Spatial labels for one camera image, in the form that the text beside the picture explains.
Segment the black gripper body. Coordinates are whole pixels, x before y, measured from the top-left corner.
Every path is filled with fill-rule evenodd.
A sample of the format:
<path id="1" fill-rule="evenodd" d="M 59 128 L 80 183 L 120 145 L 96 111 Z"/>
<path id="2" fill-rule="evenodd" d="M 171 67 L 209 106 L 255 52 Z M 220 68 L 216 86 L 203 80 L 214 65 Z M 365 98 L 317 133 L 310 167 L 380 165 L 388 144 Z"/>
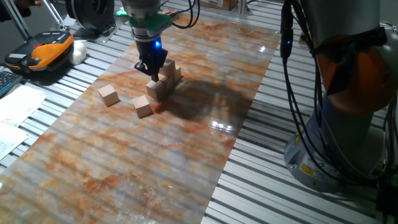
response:
<path id="1" fill-rule="evenodd" d="M 167 58 L 168 51 L 162 48 L 160 37 L 137 40 L 136 47 L 139 52 L 139 60 L 146 64 L 163 64 Z"/>

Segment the person's hand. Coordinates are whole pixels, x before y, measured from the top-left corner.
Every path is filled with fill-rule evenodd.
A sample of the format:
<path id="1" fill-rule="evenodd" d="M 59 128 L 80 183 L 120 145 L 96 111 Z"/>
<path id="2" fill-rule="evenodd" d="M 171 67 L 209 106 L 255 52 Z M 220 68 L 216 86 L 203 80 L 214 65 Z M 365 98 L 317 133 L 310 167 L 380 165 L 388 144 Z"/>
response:
<path id="1" fill-rule="evenodd" d="M 31 6 L 41 6 L 43 4 L 42 0 L 14 0 L 14 4 L 17 7 L 29 8 Z"/>

